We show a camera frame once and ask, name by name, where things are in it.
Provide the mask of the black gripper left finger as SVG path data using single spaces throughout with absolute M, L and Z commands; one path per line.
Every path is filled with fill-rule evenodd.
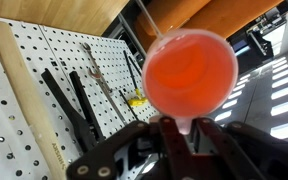
M 157 180 L 198 180 L 197 165 L 174 119 L 133 121 L 96 145 L 67 169 L 67 180 L 122 180 L 152 154 Z

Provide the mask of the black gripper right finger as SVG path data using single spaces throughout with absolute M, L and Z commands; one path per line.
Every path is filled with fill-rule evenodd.
M 195 150 L 218 158 L 233 180 L 288 180 L 287 141 L 239 121 L 221 127 L 198 118 L 195 128 Z

